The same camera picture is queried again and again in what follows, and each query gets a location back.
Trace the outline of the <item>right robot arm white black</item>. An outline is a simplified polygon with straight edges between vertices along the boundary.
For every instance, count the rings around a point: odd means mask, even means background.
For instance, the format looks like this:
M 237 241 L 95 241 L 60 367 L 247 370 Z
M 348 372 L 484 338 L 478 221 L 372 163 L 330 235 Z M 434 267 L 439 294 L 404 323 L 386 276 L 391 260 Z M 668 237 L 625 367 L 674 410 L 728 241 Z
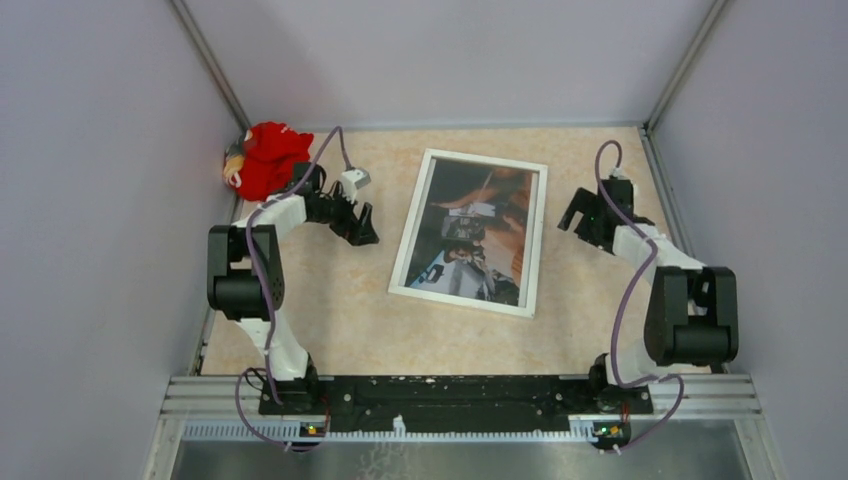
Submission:
M 558 224 L 635 270 L 616 311 L 610 349 L 589 370 L 586 397 L 600 412 L 614 411 L 627 389 L 672 375 L 675 365 L 724 364 L 739 351 L 736 274 L 687 255 L 633 207 L 633 183 L 610 176 L 595 191 L 578 188 Z M 641 280 L 650 287 L 642 336 L 621 347 L 623 316 Z

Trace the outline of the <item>printed photo with white border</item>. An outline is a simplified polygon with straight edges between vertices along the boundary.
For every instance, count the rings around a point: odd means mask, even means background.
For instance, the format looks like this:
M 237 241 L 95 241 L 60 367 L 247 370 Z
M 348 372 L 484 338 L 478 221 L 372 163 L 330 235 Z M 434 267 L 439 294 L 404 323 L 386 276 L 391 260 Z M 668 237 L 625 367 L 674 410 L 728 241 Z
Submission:
M 403 287 L 524 307 L 536 183 L 528 169 L 432 158 Z

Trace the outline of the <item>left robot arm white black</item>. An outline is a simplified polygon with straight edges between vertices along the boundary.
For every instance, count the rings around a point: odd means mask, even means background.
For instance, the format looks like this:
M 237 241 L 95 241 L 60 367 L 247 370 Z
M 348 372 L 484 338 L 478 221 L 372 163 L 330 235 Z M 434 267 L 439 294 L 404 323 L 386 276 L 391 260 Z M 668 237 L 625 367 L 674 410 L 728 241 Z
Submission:
M 321 388 L 314 363 L 300 345 L 284 312 L 286 283 L 280 241 L 305 223 L 327 226 L 352 246 L 378 243 L 373 207 L 357 195 L 369 173 L 349 168 L 326 188 L 324 170 L 296 165 L 294 182 L 271 195 L 246 219 L 215 225 L 207 236 L 207 299 L 235 322 L 262 355 L 264 391 L 270 401 L 297 413 L 319 404 Z

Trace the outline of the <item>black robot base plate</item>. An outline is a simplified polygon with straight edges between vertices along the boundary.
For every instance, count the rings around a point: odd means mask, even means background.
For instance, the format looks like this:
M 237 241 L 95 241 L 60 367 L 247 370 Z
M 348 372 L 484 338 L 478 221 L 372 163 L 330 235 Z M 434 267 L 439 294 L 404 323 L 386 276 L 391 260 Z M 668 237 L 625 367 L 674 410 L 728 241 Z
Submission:
M 332 433 L 565 431 L 580 414 L 650 414 L 645 387 L 625 390 L 584 375 L 321 376 L 265 386 L 265 416 L 317 416 Z

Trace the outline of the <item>white wooden picture frame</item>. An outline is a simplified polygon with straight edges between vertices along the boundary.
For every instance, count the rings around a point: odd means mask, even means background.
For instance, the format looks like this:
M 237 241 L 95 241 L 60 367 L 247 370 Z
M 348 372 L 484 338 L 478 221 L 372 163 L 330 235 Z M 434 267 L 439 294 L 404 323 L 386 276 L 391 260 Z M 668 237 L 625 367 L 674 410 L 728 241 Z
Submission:
M 532 244 L 525 251 L 525 269 L 524 269 L 524 280 L 523 280 L 523 288 L 525 293 L 526 304 L 524 307 L 509 307 L 506 305 L 498 305 L 492 304 L 483 301 L 469 300 L 464 298 L 446 296 L 441 297 L 432 292 L 424 292 L 418 291 L 414 289 L 408 289 L 403 287 L 401 275 L 404 271 L 405 258 L 409 249 L 410 239 L 414 232 L 414 222 L 417 216 L 420 213 L 419 210 L 419 202 L 422 196 L 423 190 L 427 184 L 427 176 L 428 171 L 430 169 L 430 162 L 432 158 L 448 158 L 448 159 L 459 159 L 463 161 L 471 161 L 471 162 L 481 162 L 481 163 L 490 163 L 496 166 L 506 166 L 506 167 L 514 167 L 520 169 L 528 169 L 536 172 L 537 174 L 537 183 L 536 183 L 536 196 L 533 207 L 533 212 L 531 215 L 531 234 L 532 234 Z M 393 267 L 391 280 L 389 284 L 389 290 L 393 294 L 403 295 L 410 298 L 438 302 L 442 304 L 449 304 L 462 308 L 469 308 L 474 310 L 481 310 L 492 312 L 501 315 L 511 315 L 521 318 L 531 319 L 534 317 L 536 313 L 536 302 L 538 297 L 538 282 L 539 282 L 539 273 L 541 268 L 541 253 L 542 253 L 542 236 L 543 236 L 543 223 L 544 223 L 544 212 L 546 205 L 546 193 L 547 193 L 547 179 L 548 179 L 548 168 L 547 166 L 528 162 L 528 161 L 520 161 L 520 160 L 511 160 L 504 158 L 497 158 L 491 156 L 484 156 L 478 154 L 469 154 L 469 153 L 460 153 L 460 152 L 452 152 L 447 150 L 438 150 L 438 149 L 428 149 L 424 152 L 422 158 L 422 164 L 420 168 L 420 172 L 416 181 L 415 189 L 413 191 L 412 200 L 409 208 L 409 212 L 406 218 L 406 222 L 404 225 L 400 246 L 398 250 L 398 254 L 396 257 L 396 262 Z

